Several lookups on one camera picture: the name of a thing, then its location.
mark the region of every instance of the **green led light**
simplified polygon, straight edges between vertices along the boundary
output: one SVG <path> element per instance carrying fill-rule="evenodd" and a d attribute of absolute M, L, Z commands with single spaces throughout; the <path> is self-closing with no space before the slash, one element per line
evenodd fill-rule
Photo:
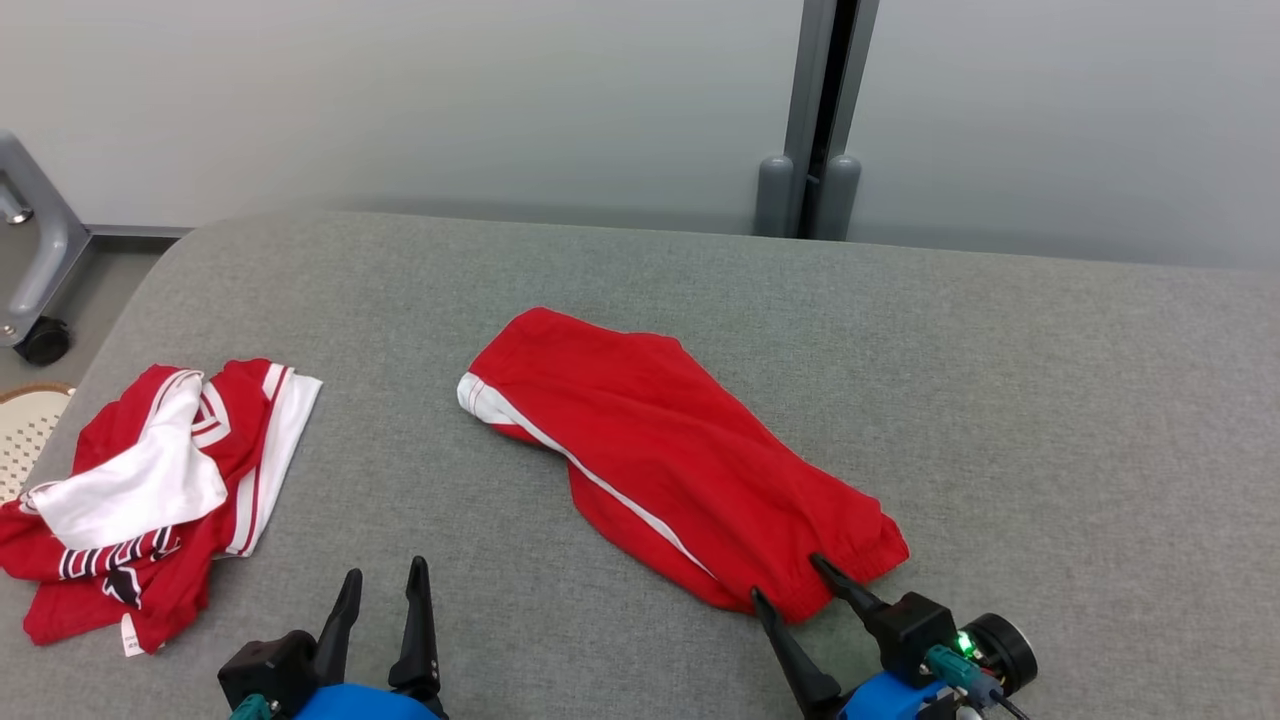
<path fill-rule="evenodd" d="M 973 638 L 964 630 L 960 630 L 956 635 L 956 647 L 960 648 L 960 653 L 965 657 L 973 657 L 973 651 L 978 650 L 978 646 L 973 644 Z"/>

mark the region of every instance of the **red fabric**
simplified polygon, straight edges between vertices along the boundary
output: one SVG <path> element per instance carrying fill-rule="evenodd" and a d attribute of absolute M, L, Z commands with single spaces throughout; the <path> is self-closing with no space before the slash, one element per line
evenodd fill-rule
<path fill-rule="evenodd" d="M 236 491 L 261 460 L 274 400 L 262 388 L 270 366 L 261 359 L 232 361 L 205 387 L 204 396 L 216 393 L 227 409 L 225 416 L 216 419 L 201 411 L 195 421 L 205 432 L 227 430 L 201 450 L 218 464 L 228 501 L 200 520 L 109 548 L 73 552 L 24 506 L 23 497 L 0 506 L 0 568 L 41 583 L 23 621 L 32 642 L 49 644 L 111 625 L 128 612 L 138 644 L 155 652 L 195 621 L 209 605 L 214 556 L 232 543 L 238 521 L 255 521 L 253 514 L 237 515 Z M 73 473 L 96 468 L 137 442 L 152 400 L 177 372 L 154 365 L 120 400 L 106 405 L 81 432 Z"/>
<path fill-rule="evenodd" d="M 753 612 L 759 587 L 803 621 L 831 600 L 810 553 L 859 582 L 908 557 L 879 502 L 787 450 L 673 338 L 539 307 L 512 320 L 471 373 L 666 523 L 705 570 L 571 462 L 573 503 L 600 534 L 716 607 Z M 536 442 L 521 425 L 492 427 Z"/>

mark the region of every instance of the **gray floor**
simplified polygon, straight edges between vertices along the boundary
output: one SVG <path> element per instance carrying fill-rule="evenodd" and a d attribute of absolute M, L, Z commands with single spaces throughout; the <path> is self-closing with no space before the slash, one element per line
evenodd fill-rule
<path fill-rule="evenodd" d="M 12 228 L 0 223 L 0 266 L 10 270 L 24 265 L 20 259 L 28 256 L 35 242 L 33 225 Z M 79 384 L 125 302 L 170 245 L 173 241 L 152 238 L 93 238 L 45 310 L 70 327 L 70 351 L 47 368 L 36 368 L 14 351 L 0 348 L 0 393 L 33 382 Z M 8 278 L 10 274 L 4 273 L 0 295 L 10 292 L 15 282 Z"/>

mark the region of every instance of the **clothing tag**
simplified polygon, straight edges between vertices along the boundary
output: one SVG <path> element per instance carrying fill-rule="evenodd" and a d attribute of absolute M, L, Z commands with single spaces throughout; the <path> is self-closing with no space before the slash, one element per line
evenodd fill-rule
<path fill-rule="evenodd" d="M 120 618 L 120 641 L 124 642 L 124 657 L 142 655 L 142 646 L 138 644 L 138 632 L 133 629 L 133 618 L 125 612 Z"/>

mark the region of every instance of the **red and white jersey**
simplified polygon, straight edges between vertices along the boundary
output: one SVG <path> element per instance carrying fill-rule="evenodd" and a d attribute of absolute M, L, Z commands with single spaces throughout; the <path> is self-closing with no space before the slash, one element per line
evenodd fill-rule
<path fill-rule="evenodd" d="M 261 359 L 200 380 L 150 368 L 81 432 L 69 479 L 0 506 L 0 566 L 42 583 L 37 644 L 132 609 L 154 652 L 205 607 L 214 557 L 253 551 L 320 382 Z"/>

